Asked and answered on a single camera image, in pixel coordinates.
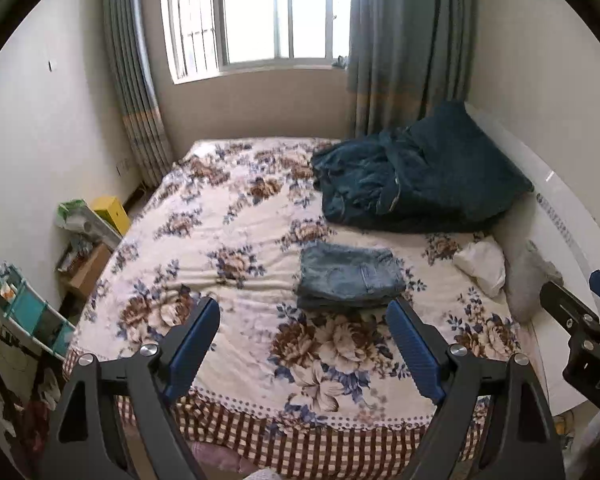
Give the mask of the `teal storage rack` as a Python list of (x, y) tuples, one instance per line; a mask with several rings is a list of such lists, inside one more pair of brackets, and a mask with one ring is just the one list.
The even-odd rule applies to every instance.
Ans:
[(0, 264), (0, 320), (65, 361), (76, 326), (54, 309), (11, 263)]

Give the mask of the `folded dark denim pants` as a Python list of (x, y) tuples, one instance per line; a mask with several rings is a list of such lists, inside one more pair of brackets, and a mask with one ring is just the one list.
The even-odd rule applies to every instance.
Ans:
[(298, 296), (297, 307), (306, 311), (345, 311), (351, 309), (385, 308), (392, 297), (372, 299), (328, 299), (315, 296)]

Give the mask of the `window with white frame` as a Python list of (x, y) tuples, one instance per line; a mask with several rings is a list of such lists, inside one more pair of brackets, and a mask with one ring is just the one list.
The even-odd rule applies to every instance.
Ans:
[(351, 0), (161, 0), (180, 84), (240, 70), (348, 62)]

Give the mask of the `right grey-blue curtain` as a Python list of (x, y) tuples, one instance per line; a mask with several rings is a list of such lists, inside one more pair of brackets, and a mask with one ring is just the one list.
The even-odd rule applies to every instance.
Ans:
[(476, 24), (477, 0), (351, 0), (353, 135), (409, 126), (466, 99)]

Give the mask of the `white green package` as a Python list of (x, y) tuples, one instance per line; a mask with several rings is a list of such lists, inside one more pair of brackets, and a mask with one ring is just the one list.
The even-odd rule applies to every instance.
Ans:
[(61, 229), (83, 235), (91, 242), (105, 244), (110, 250), (115, 250), (122, 241), (121, 235), (84, 200), (60, 203), (55, 222)]

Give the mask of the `left striped curtain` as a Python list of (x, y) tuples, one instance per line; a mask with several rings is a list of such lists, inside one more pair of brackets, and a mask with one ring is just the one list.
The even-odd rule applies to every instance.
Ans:
[(160, 185), (174, 162), (152, 81), (140, 0), (102, 0), (114, 88), (132, 154), (143, 182)]

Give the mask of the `white bed headboard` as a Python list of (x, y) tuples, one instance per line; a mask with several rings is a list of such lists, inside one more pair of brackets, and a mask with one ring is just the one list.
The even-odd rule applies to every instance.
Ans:
[[(562, 274), (564, 286), (600, 318), (600, 297), (591, 292), (588, 278), (600, 270), (600, 227), (569, 186), (524, 142), (483, 110), (467, 103), (467, 113), (518, 169), (532, 182), (533, 192), (517, 200), (493, 228), (508, 258), (535, 244), (542, 258)], [(532, 318), (536, 348), (542, 362), (550, 410), (562, 414), (582, 404), (564, 378), (568, 334), (554, 318), (540, 312)]]

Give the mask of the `white crumpled cloth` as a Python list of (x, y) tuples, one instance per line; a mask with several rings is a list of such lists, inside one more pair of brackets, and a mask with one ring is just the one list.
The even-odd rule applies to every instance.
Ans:
[(452, 261), (486, 296), (496, 298), (500, 294), (506, 282), (505, 256), (492, 236), (467, 244), (453, 255)]

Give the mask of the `grey pillow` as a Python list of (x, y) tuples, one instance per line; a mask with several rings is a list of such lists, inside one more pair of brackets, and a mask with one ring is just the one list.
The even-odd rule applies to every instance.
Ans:
[(530, 322), (541, 310), (540, 291), (545, 283), (564, 284), (562, 274), (543, 258), (532, 240), (527, 240), (515, 257), (506, 261), (505, 269), (509, 311), (519, 324)]

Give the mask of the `light denim frayed shorts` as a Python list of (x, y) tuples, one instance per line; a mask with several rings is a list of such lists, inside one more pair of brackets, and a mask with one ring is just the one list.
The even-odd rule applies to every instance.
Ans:
[(343, 300), (393, 298), (405, 289), (401, 265), (390, 249), (325, 242), (302, 249), (299, 296)]

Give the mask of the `dark teal blanket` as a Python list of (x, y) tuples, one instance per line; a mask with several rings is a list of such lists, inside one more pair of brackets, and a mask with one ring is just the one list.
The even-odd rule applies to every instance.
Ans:
[(326, 220), (364, 230), (479, 231), (533, 190), (460, 101), (408, 127), (324, 148), (311, 167)]

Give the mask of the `yellow box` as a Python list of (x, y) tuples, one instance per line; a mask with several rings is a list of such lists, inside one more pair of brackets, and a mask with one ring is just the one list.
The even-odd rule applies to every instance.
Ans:
[(121, 236), (125, 236), (131, 220), (116, 196), (103, 195), (90, 203), (91, 210), (110, 224)]

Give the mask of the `cardboard box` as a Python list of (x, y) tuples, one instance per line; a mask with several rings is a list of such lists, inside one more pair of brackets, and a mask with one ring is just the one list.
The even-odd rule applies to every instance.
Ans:
[(98, 244), (87, 257), (79, 258), (74, 270), (58, 272), (60, 284), (79, 298), (87, 300), (94, 292), (111, 255), (108, 246)]

